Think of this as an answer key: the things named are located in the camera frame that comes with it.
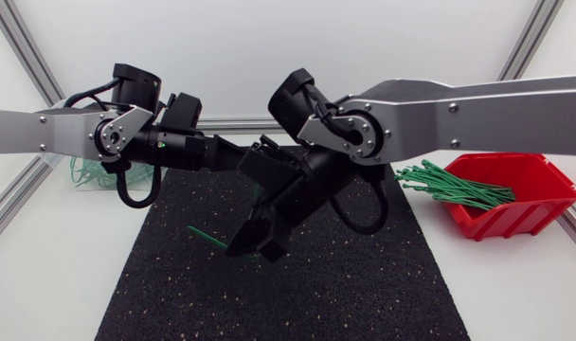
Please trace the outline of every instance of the red plastic bin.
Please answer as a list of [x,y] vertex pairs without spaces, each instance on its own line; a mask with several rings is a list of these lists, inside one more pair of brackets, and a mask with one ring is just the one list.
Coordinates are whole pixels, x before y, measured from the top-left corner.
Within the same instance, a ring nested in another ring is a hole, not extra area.
[[489,211],[444,203],[467,238],[510,238],[537,235],[576,202],[576,186],[544,155],[530,153],[471,153],[446,170],[467,180],[510,187],[516,202]]

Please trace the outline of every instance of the robotic arm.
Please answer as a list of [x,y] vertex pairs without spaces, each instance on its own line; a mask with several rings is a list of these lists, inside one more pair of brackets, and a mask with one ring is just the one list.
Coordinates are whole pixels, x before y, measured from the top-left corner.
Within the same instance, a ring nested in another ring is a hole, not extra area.
[[[431,81],[384,81],[359,96],[328,101],[304,69],[292,73],[269,112],[307,152],[296,157],[266,136],[246,151],[196,129],[200,100],[186,94],[159,102],[161,80],[117,64],[111,82],[38,113],[0,111],[0,153],[60,153],[98,160],[117,174],[117,192],[131,207],[150,205],[161,167],[197,171],[239,169],[264,193],[226,250],[259,251],[270,261],[288,248],[293,228],[330,201],[358,233],[381,229],[388,202],[389,162],[442,149],[576,154],[576,77],[449,87]],[[97,94],[113,89],[112,100]],[[90,98],[82,109],[72,106]],[[128,195],[132,162],[155,166],[150,195]],[[370,183],[378,219],[360,225],[334,196],[355,176]]]
[[[389,162],[446,149],[576,154],[576,77],[465,87],[384,81],[329,102],[300,69],[271,98],[269,112],[309,151],[297,161],[263,139],[245,155],[239,169],[267,191],[227,248],[229,256],[260,251],[277,260],[292,228],[329,200],[354,231],[378,231],[387,218],[382,182]],[[273,181],[265,183],[250,160],[273,167]],[[333,198],[356,175],[379,199],[381,214],[369,226],[350,221]]]
[[[174,94],[158,101],[161,80],[149,72],[116,64],[113,80],[76,94],[38,113],[0,111],[0,153],[59,153],[98,160],[117,175],[117,192],[128,206],[153,203],[161,187],[161,167],[197,171],[234,170],[242,149],[215,135],[195,129],[202,104],[199,99]],[[97,94],[113,89],[111,102]],[[86,98],[95,100],[83,109],[73,108]],[[158,114],[166,108],[161,119]],[[150,195],[130,198],[125,171],[132,162],[154,165]]]

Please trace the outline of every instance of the green cable tie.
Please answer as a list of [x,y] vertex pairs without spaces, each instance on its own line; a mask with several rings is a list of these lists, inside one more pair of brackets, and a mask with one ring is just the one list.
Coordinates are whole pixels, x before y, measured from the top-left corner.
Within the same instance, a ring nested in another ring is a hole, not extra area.
[[[187,229],[193,233],[195,233],[197,236],[202,237],[203,239],[205,239],[208,242],[211,242],[212,244],[219,246],[220,248],[226,250],[228,248],[227,244],[225,244],[224,242],[221,242],[219,240],[217,240],[216,238],[208,235],[206,232],[200,231],[199,229],[188,225]],[[259,257],[261,256],[261,254],[253,254],[253,255],[243,255],[242,258],[246,259],[246,260],[257,260]]]

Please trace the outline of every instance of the black rubber mat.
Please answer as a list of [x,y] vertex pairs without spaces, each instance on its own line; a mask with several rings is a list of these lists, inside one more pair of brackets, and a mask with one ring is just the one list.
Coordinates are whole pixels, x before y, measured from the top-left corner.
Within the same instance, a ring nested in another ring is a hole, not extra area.
[[[387,181],[387,194],[381,232],[357,235],[327,205],[293,231],[290,255],[271,264],[228,259],[187,229],[228,242],[253,200],[247,178],[169,170],[97,339],[469,339],[395,181]],[[346,188],[340,201],[356,217],[375,214],[364,183]]]

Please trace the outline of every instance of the green cable tie pile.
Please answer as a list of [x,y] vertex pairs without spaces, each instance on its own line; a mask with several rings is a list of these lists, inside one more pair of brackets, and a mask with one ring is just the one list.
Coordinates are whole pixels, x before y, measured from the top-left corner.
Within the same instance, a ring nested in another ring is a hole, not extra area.
[[[79,160],[81,160],[81,167],[78,166]],[[107,170],[100,165],[100,162],[79,159],[74,156],[69,161],[69,168],[71,169],[71,180],[77,184],[76,187],[96,182],[101,188],[116,188],[116,175],[107,173]],[[150,165],[134,164],[128,171],[126,171],[127,186],[144,180],[150,180],[152,178],[153,166]]]
[[395,178],[419,182],[427,184],[427,186],[402,184],[403,188],[426,191],[438,201],[473,206],[484,210],[515,201],[515,195],[511,188],[464,180],[427,160],[423,160],[422,164],[424,168],[413,166],[405,170],[397,170]]

